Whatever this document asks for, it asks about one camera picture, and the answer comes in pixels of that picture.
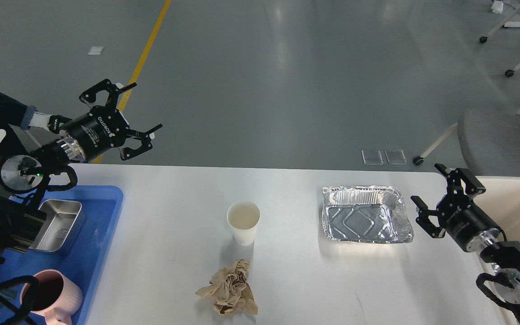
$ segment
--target yellow floor line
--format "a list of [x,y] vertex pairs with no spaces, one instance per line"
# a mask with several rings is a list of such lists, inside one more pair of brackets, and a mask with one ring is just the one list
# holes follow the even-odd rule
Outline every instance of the yellow floor line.
[[[142,68],[144,66],[144,63],[146,63],[146,58],[148,57],[148,54],[150,54],[150,49],[153,44],[153,40],[155,40],[156,35],[158,34],[159,27],[162,25],[163,17],[166,16],[167,9],[170,6],[170,3],[172,0],[166,0],[166,3],[163,4],[163,8],[161,12],[159,12],[158,19],[155,21],[155,25],[153,25],[152,33],[150,34],[150,37],[148,38],[148,41],[146,43],[146,46],[144,46],[144,50],[142,51],[142,55],[140,55],[140,60],[138,60],[138,64],[136,64],[136,68],[134,69],[134,72],[132,73],[132,78],[130,78],[130,82],[136,82],[138,80],[138,77],[140,76],[140,72],[142,72]],[[130,95],[132,94],[132,90],[126,91],[121,99],[120,103],[117,105],[117,109],[119,111],[124,111],[126,104],[128,103],[128,99],[130,98]],[[101,163],[103,158],[103,155],[95,158],[93,161],[91,161],[93,164],[99,164]]]

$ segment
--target gray floor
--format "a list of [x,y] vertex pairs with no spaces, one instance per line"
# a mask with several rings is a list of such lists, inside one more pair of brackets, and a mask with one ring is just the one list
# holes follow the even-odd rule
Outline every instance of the gray floor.
[[[77,117],[81,91],[126,83],[164,0],[0,2],[0,91]],[[489,0],[172,0],[125,115],[157,123],[130,164],[433,171],[464,166],[456,137],[411,164],[461,111],[520,106],[520,29]],[[90,46],[106,46],[88,56]],[[49,140],[44,131],[34,132]],[[364,165],[402,149],[408,165]],[[118,164],[117,150],[103,163]]]

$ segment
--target logo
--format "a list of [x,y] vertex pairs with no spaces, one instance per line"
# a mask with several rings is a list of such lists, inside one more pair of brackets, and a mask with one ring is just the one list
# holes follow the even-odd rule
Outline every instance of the logo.
[[107,126],[107,124],[103,121],[102,117],[98,117],[97,121],[99,121],[100,124],[102,124],[103,129],[106,130],[107,135],[109,136],[115,136],[115,134],[111,133],[110,128]]

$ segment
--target mug handle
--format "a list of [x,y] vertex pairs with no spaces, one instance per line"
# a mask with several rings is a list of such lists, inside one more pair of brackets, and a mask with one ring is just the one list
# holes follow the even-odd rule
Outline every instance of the mug handle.
[[45,323],[47,325],[72,325],[72,317],[57,308],[45,313]]

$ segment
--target chair wheel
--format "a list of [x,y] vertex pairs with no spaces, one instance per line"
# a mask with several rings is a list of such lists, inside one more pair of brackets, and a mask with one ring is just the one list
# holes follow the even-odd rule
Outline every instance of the chair wheel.
[[413,158],[413,164],[415,164],[415,165],[417,165],[417,166],[421,165],[421,164],[424,163],[424,162],[425,162],[425,158],[423,158],[423,157],[421,157],[421,156],[415,156],[415,157]]

